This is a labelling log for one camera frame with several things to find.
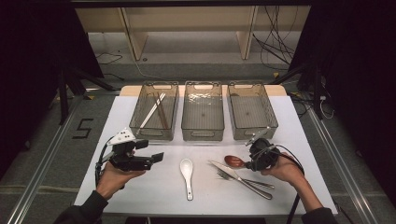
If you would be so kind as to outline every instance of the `white table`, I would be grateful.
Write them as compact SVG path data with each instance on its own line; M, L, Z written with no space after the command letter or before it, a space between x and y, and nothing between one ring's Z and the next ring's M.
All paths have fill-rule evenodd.
M308 145L304 130L289 96L270 96L279 127L270 142L288 148L302 163L305 175L324 206L337 214L331 195L324 183L318 165ZM81 205L95 187L94 166L106 141L128 127L136 96L116 97L107 118L90 167L82 182L75 204ZM181 133L183 97L180 97L175 138L168 143L149 143L147 148L136 151L136 156L151 156L164 152L163 161L155 163L150 171L129 181L123 190L110 200L105 213L121 216L147 217L265 217L287 215L290 212L296 191L286 182L271 176L262 176L248 169L237 170L243 178L258 180L276 186L266 189L273 194L266 200L235 180L224 180L208 161L224 163L224 156L235 155L249 161L245 142L233 140L227 101L224 103L224 137L221 142L185 142ZM105 155L111 151L108 147ZM184 178L179 170L180 162L188 158L193 162L193 200L187 201ZM305 213L300 203L296 215Z

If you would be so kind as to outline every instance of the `plastic storage container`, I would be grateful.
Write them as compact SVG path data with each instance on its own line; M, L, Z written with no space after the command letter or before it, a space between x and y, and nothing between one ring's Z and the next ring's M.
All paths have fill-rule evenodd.
M224 113L220 82L186 82L181 129L184 141L222 140Z
M277 120L261 81L230 82L227 102L234 140L248 140L254 133L263 130L267 130L264 138L274 136Z
M177 82L145 82L130 123L134 136L172 141L178 100Z

